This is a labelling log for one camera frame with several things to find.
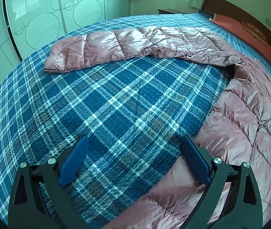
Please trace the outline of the pink quilted down jacket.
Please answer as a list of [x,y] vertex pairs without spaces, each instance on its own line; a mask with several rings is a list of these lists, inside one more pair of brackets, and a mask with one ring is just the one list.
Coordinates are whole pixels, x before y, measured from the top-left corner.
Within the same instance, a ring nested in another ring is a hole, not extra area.
[[68,37],[45,63],[51,153],[85,135],[68,193],[91,228],[178,228],[204,192],[185,134],[225,163],[251,164],[271,219],[271,75],[205,28]]

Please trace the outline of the dark wooden nightstand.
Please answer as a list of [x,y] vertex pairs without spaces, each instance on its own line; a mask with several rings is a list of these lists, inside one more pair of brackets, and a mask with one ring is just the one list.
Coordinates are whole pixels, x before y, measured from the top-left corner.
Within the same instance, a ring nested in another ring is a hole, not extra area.
[[172,10],[172,9],[158,9],[158,13],[160,15],[168,15],[168,14],[183,14],[183,12]]

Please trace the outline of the wall socket plate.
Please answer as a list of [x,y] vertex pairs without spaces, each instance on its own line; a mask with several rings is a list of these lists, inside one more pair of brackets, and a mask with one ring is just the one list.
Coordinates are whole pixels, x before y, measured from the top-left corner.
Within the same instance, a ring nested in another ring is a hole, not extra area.
[[271,21],[268,18],[265,19],[265,22],[271,28]]

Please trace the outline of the white glossy wardrobe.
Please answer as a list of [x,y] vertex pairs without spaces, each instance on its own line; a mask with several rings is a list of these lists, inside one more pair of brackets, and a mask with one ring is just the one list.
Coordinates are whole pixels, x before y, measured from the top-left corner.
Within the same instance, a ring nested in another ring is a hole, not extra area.
[[129,0],[0,0],[0,83],[44,45],[129,10]]

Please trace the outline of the brown embroidered cushion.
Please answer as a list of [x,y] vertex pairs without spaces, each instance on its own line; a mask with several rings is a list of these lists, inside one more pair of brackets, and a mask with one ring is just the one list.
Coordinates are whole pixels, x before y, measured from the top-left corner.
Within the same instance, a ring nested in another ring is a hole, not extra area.
[[242,22],[242,27],[244,30],[246,30],[248,33],[250,33],[253,37],[255,37],[257,40],[261,41],[263,44],[267,45],[268,41],[261,30],[259,30],[256,26],[249,22]]

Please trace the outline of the orange pillow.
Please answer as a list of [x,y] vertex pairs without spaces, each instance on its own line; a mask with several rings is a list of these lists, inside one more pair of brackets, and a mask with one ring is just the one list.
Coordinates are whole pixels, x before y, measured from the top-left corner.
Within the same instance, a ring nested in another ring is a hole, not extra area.
[[253,47],[271,63],[271,46],[266,40],[263,40],[258,36],[260,31],[251,31],[235,19],[219,14],[214,14],[214,17],[209,19],[209,21],[224,28],[246,44]]

